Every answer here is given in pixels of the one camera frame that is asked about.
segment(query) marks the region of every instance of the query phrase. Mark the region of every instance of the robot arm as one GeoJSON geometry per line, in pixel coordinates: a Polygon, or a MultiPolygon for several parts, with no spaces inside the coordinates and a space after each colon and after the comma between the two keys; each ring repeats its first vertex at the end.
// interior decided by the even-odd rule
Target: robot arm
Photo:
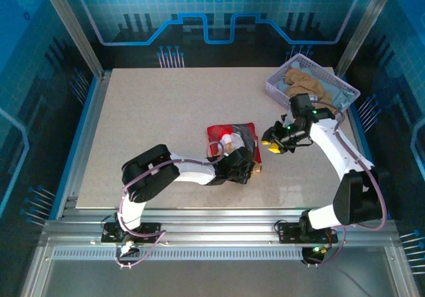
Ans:
{"type": "Polygon", "coordinates": [[[246,184],[254,167],[254,155],[245,147],[238,148],[222,158],[204,160],[182,158],[159,144],[131,159],[122,167],[122,182],[131,183],[141,175],[145,177],[127,188],[118,219],[122,229],[136,229],[146,202],[157,196],[174,181],[194,182],[200,185],[220,185],[225,181],[246,184]]]}
{"type": "Polygon", "coordinates": [[[308,238],[308,234],[316,230],[381,218],[382,211],[376,190],[350,153],[356,155],[378,179],[373,164],[356,150],[338,128],[337,132],[350,151],[341,145],[335,135],[337,120],[329,109],[315,109],[307,94],[294,96],[290,103],[294,123],[284,127],[281,122],[276,122],[264,133],[263,144],[269,145],[270,151],[283,154],[287,151],[293,153],[300,146],[317,143],[332,163],[340,180],[332,204],[303,212],[299,221],[301,235],[308,238]],[[305,138],[311,143],[298,143],[305,138]]]}

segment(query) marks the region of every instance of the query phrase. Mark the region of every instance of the cloth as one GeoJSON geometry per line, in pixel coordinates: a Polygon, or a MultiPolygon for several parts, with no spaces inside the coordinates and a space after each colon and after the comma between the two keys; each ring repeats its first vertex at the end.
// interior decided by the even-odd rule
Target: cloth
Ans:
{"type": "MultiPolygon", "coordinates": [[[[290,84],[290,87],[286,89],[286,95],[292,98],[297,94],[307,93],[309,95],[316,95],[319,101],[332,104],[332,95],[325,92],[321,82],[310,74],[311,72],[306,73],[298,68],[288,70],[285,75],[285,83],[290,84]]],[[[334,114],[337,113],[336,108],[329,107],[329,109],[334,114]]]]}

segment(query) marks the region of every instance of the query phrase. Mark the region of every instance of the table surface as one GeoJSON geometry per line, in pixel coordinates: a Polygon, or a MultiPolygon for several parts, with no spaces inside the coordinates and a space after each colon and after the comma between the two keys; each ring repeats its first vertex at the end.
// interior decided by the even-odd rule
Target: table surface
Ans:
{"type": "MultiPolygon", "coordinates": [[[[275,68],[114,69],[106,92],[77,208],[117,208],[121,167],[166,144],[173,153],[204,158],[207,127],[254,122],[259,137],[286,109],[267,96],[265,79],[275,68]]],[[[348,120],[341,129],[355,144],[348,120]]],[[[276,155],[260,146],[263,168],[246,185],[175,182],[147,207],[304,208],[331,203],[338,176],[313,144],[276,155]]]]}

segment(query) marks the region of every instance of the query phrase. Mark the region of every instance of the aluminum frame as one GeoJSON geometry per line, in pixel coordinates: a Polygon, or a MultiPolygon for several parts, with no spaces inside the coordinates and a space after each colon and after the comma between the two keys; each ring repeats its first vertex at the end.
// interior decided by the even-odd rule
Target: aluminum frame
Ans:
{"type": "Polygon", "coordinates": [[[388,0],[371,0],[367,6],[359,25],[357,26],[347,48],[345,48],[344,53],[338,62],[336,72],[338,77],[342,78],[348,70],[348,67],[356,57],[361,45],[369,34],[369,31],[371,31],[372,27],[375,25],[375,22],[387,1],[388,0]]]}

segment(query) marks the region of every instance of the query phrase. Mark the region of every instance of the cable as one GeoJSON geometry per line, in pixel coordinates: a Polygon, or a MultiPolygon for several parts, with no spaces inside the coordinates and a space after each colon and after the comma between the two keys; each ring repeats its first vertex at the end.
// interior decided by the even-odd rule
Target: cable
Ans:
{"type": "Polygon", "coordinates": [[[132,231],[124,223],[124,220],[122,218],[122,207],[123,207],[123,204],[124,204],[124,199],[126,198],[126,195],[128,194],[128,188],[131,187],[132,185],[136,184],[138,181],[141,181],[142,179],[144,179],[146,176],[148,176],[153,171],[156,171],[156,170],[160,169],[161,167],[172,164],[172,163],[188,162],[188,163],[194,163],[194,164],[199,164],[199,165],[214,165],[214,164],[217,164],[224,157],[224,145],[221,142],[211,142],[208,145],[208,148],[210,148],[210,146],[212,146],[213,144],[218,144],[222,148],[222,154],[216,160],[214,160],[212,162],[203,162],[203,161],[198,161],[198,160],[195,160],[195,159],[170,159],[168,161],[162,162],[162,163],[152,167],[151,169],[148,169],[146,172],[143,172],[142,174],[140,174],[136,178],[132,179],[129,183],[125,184],[122,188],[122,200],[121,200],[121,203],[120,203],[120,208],[118,209],[118,219],[120,220],[120,224],[124,228],[124,230],[127,231],[129,234],[136,236],[136,237],[155,237],[155,236],[158,236],[158,234],[160,234],[159,238],[161,239],[164,236],[165,231],[161,231],[159,233],[141,234],[141,233],[137,233],[137,232],[132,231]]]}
{"type": "Polygon", "coordinates": [[[337,140],[343,146],[343,148],[345,148],[345,150],[351,155],[351,157],[361,166],[361,168],[363,169],[363,171],[366,172],[367,176],[371,180],[371,183],[372,183],[373,187],[375,188],[375,190],[377,192],[379,203],[381,205],[381,210],[382,210],[382,220],[381,220],[380,225],[378,227],[369,227],[369,226],[362,225],[362,224],[354,224],[353,226],[358,226],[358,227],[361,227],[363,229],[368,229],[370,231],[379,231],[379,230],[381,230],[382,228],[384,228],[384,226],[386,224],[386,220],[387,220],[387,217],[386,217],[387,216],[387,210],[386,210],[384,196],[383,196],[383,193],[382,193],[382,191],[381,191],[381,189],[380,189],[380,187],[378,185],[378,182],[376,181],[376,179],[373,176],[373,174],[371,173],[371,171],[360,160],[360,158],[353,152],[353,150],[345,143],[345,141],[343,140],[343,138],[339,135],[339,132],[337,131],[339,129],[339,125],[345,120],[344,114],[339,109],[337,109],[336,107],[334,107],[330,103],[326,103],[326,102],[322,102],[322,101],[311,101],[311,102],[312,103],[323,104],[325,106],[330,106],[331,108],[336,109],[336,111],[341,115],[341,119],[339,121],[337,121],[337,125],[335,126],[335,129],[334,129],[335,136],[337,137],[337,140]]]}
{"type": "Polygon", "coordinates": [[[276,226],[278,226],[278,224],[279,224],[280,222],[285,222],[285,223],[287,223],[287,221],[286,221],[286,220],[284,220],[284,219],[280,219],[279,221],[277,221],[276,223],[274,223],[274,226],[273,226],[274,231],[275,231],[275,232],[277,232],[278,234],[279,234],[279,230],[277,230],[277,229],[276,229],[276,226]]]}
{"type": "MultiPolygon", "coordinates": [[[[325,262],[321,262],[319,259],[316,258],[312,258],[309,257],[308,259],[317,262],[319,265],[324,264],[325,262]]],[[[353,282],[354,285],[356,285],[356,287],[358,289],[360,289],[366,296],[368,297],[372,297],[371,294],[369,294],[350,274],[348,274],[345,270],[335,266],[335,265],[331,265],[331,267],[333,267],[334,269],[338,270],[341,274],[345,275],[349,280],[351,280],[351,282],[353,282]]]]}
{"type": "Polygon", "coordinates": [[[327,264],[327,263],[331,262],[332,260],[334,260],[335,258],[337,258],[339,254],[341,254],[341,251],[343,250],[343,247],[344,247],[346,233],[347,232],[346,232],[345,227],[344,227],[343,228],[343,240],[341,241],[341,245],[339,245],[338,249],[335,251],[335,253],[331,257],[329,257],[324,262],[321,262],[321,264],[327,264]]]}
{"type": "Polygon", "coordinates": [[[128,263],[128,264],[124,264],[120,261],[120,258],[122,256],[119,257],[115,257],[115,262],[121,266],[121,268],[126,267],[126,268],[131,268],[133,266],[136,266],[138,264],[140,264],[141,262],[143,262],[153,251],[153,249],[158,245],[159,241],[164,237],[166,231],[161,232],[161,234],[158,236],[158,239],[154,242],[154,244],[152,245],[152,247],[137,261],[137,262],[133,262],[133,263],[128,263]]]}

